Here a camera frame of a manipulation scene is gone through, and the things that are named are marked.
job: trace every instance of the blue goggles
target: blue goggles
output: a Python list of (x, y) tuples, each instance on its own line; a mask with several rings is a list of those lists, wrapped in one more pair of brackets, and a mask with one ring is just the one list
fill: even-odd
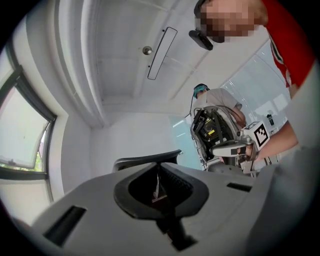
[(201, 86), (194, 88), (193, 97), (197, 98), (197, 93), (202, 92), (206, 89), (207, 89), (207, 87), (205, 85), (201, 85)]

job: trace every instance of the black slot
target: black slot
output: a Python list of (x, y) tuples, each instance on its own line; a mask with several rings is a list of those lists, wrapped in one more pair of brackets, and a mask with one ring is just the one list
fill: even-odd
[(243, 184), (237, 184), (237, 183), (232, 183), (232, 182), (230, 182), (226, 186), (228, 188), (232, 188), (232, 189), (240, 190), (240, 191), (244, 191), (244, 192), (250, 192), (250, 190), (252, 189), (252, 186), (243, 185)]
[(72, 206), (55, 224), (53, 224), (44, 236), (57, 246), (61, 247), (85, 212), (86, 209), (84, 208)]

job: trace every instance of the white ceiling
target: white ceiling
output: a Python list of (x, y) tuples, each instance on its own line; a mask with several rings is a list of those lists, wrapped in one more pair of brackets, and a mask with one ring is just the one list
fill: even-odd
[[(194, 29), (196, 0), (103, 0), (96, 26), (96, 61), (101, 98), (107, 112), (187, 113), (192, 89), (211, 89), (229, 79), (268, 39), (264, 28), (248, 38), (200, 48)], [(147, 78), (163, 36), (178, 31), (156, 80)], [(145, 56), (144, 46), (153, 53)]]

